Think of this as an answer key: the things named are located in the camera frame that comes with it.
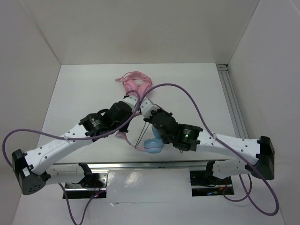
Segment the blue pink cat-ear headphones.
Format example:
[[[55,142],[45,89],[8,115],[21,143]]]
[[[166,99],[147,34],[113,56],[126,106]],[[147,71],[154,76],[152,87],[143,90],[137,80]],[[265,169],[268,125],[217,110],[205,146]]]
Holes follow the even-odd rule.
[[[163,140],[161,139],[160,134],[158,133],[157,129],[154,128],[154,126],[151,126],[154,138],[145,140],[143,143],[143,147],[134,146],[131,144],[131,142],[128,140],[127,135],[125,132],[118,131],[115,138],[118,138],[120,140],[126,141],[126,143],[133,147],[134,149],[142,152],[147,152],[150,154],[157,154],[160,153],[164,147]]]

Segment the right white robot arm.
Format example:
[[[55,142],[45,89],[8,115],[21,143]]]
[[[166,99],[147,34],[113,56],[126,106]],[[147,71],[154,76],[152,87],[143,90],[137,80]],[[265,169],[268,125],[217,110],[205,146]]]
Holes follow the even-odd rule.
[[[172,144],[180,151],[200,150],[228,156],[228,160],[207,163],[204,177],[210,184],[241,174],[266,180],[275,178],[275,150],[269,137],[242,139],[210,134],[201,127],[179,124],[172,113],[160,108],[143,112],[142,116],[164,144]]]

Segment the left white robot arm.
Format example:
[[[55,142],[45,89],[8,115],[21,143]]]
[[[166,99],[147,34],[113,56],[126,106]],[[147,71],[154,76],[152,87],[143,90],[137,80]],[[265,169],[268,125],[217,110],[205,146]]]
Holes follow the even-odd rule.
[[[94,143],[99,135],[107,137],[109,131],[118,130],[133,114],[135,104],[132,98],[123,99],[110,109],[88,114],[59,139],[27,152],[14,151],[12,165],[22,193],[31,195],[46,185],[62,182],[89,186],[95,175],[86,163],[58,165],[57,161]]]

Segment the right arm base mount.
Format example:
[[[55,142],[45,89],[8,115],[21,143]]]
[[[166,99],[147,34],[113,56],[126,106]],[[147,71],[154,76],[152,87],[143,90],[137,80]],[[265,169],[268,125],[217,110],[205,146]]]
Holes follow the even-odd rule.
[[[192,196],[217,196],[222,195],[225,190],[226,195],[233,195],[233,182],[231,177],[225,179],[216,178],[209,169],[209,161],[187,161],[189,169]]]

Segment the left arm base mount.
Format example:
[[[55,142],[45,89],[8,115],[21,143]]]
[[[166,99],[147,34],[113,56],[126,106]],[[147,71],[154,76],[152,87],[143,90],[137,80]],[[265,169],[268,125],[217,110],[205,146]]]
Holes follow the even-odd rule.
[[[72,172],[62,181],[69,199],[106,198],[107,169],[94,169],[87,163],[72,167]]]

